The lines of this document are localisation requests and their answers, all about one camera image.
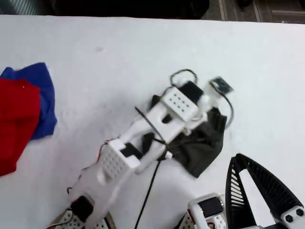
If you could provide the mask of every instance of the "black cloth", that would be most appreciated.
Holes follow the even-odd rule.
[[[157,104],[160,97],[154,95],[151,107]],[[221,115],[217,108],[208,113],[208,122],[204,122],[192,131],[189,136],[179,134],[170,144],[169,151],[173,158],[194,177],[198,178],[208,166],[217,158],[223,148],[224,128],[227,117]],[[169,122],[166,116],[163,122]],[[154,134],[146,134],[142,139],[142,151],[148,152]]]

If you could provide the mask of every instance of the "white surface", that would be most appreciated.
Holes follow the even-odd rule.
[[[292,178],[305,175],[304,25],[0,16],[0,31],[0,69],[46,62],[58,118],[54,135],[31,142],[17,172],[0,178],[2,228],[46,227],[68,206],[66,187],[96,160],[100,144],[182,68],[195,71],[202,86],[222,76],[235,89],[236,117],[222,153],[199,179],[173,160],[161,164],[139,228],[172,228],[189,200],[224,193],[237,152],[305,202],[304,183]],[[225,101],[221,109],[229,112]],[[119,229],[134,227],[153,170],[122,189],[111,209]]]

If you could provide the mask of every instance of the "red cloth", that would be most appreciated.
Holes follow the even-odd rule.
[[[16,171],[40,115],[39,87],[0,79],[0,176]]]

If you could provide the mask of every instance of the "white robotic arm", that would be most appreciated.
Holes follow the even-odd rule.
[[[91,228],[109,211],[122,184],[130,174],[142,173],[163,154],[170,156],[167,144],[180,133],[190,134],[202,122],[221,98],[210,81],[203,92],[190,81],[172,86],[145,116],[140,116],[120,137],[108,141],[101,149],[98,161],[83,170],[69,196],[74,213]],[[165,116],[171,121],[163,123]],[[142,155],[131,141],[146,133],[155,133],[149,151]]]

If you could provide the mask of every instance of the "blue cloth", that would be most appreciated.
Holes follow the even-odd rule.
[[[0,78],[9,80],[25,79],[40,88],[41,112],[39,122],[31,140],[39,139],[54,132],[57,119],[55,116],[54,86],[45,63],[36,63],[15,71],[7,67]]]

